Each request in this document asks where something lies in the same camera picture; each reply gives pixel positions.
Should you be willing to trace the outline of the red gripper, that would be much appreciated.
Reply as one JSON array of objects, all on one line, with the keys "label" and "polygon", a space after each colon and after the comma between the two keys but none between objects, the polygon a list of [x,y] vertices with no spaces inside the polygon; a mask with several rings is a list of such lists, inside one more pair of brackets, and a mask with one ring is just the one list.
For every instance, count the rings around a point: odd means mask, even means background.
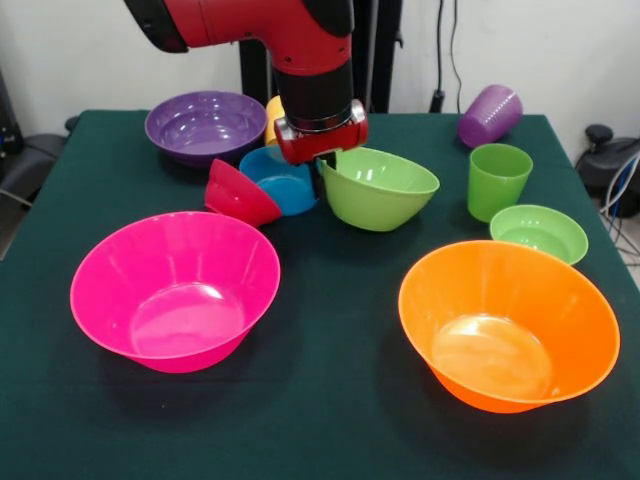
[{"label": "red gripper", "polygon": [[[299,165],[318,157],[332,169],[337,167],[337,150],[351,150],[363,145],[368,138],[368,119],[352,120],[336,129],[304,133],[291,127],[285,118],[274,122],[274,131],[283,158],[288,164]],[[322,161],[312,164],[312,180],[315,195],[325,197]]]}]

